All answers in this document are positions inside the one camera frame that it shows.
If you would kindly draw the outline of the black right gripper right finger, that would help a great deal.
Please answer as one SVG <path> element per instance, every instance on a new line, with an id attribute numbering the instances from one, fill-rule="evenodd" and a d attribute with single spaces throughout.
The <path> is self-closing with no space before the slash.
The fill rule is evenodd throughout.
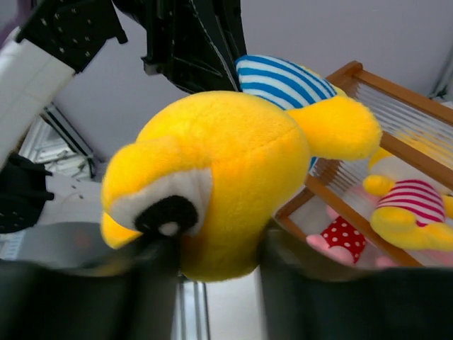
<path id="1" fill-rule="evenodd" d="M 346 266 L 270 221 L 260 281 L 269 339 L 452 338 L 449 268 Z"/>

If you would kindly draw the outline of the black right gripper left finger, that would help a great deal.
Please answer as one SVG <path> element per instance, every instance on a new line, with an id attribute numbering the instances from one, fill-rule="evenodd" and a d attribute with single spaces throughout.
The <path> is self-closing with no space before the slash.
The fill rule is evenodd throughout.
<path id="1" fill-rule="evenodd" d="M 178 249 L 144 234 L 76 268 L 1 256 L 1 338 L 170 339 Z"/>

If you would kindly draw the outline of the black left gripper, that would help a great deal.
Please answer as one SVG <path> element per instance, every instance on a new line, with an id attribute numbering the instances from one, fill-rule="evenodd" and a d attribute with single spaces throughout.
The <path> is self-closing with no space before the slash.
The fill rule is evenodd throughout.
<path id="1" fill-rule="evenodd" d="M 247 53 L 239 0 L 114 5 L 147 32 L 147 53 L 142 57 L 146 74 L 162 74 L 188 94 L 239 90 L 235 61 Z"/>

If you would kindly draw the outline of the pink plush polka dots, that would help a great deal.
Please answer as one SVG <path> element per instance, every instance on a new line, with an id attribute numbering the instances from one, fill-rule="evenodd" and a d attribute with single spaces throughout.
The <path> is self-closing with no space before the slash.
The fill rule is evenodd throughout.
<path id="1" fill-rule="evenodd" d="M 397 266 L 388 256 L 380 254 L 361 232 L 332 207 L 327 206 L 326 213 L 331 219 L 330 224 L 318 234 L 306 236 L 306 242 L 312 248 L 349 266 Z"/>

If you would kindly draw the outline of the yellow plush blue stripes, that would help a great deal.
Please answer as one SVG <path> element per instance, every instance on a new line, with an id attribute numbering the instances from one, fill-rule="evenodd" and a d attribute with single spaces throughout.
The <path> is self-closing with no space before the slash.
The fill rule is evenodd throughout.
<path id="1" fill-rule="evenodd" d="M 315 159 L 377 150 L 382 129 L 371 110 L 310 69 L 266 55 L 235 66 L 238 91 L 177 100 L 110 160 L 101 191 L 108 246 L 175 237 L 187 277 L 247 275 L 268 220 L 301 190 Z"/>

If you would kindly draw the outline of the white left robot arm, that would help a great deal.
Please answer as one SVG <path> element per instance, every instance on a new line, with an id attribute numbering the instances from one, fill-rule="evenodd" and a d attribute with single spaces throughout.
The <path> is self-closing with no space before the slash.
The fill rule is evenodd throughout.
<path id="1" fill-rule="evenodd" d="M 53 199 L 47 171 L 13 154 L 35 116 L 110 39 L 127 42 L 118 14 L 147 33 L 144 71 L 193 94 L 239 89 L 246 54 L 239 1 L 39 1 L 1 49 L 1 232 L 38 223 Z"/>

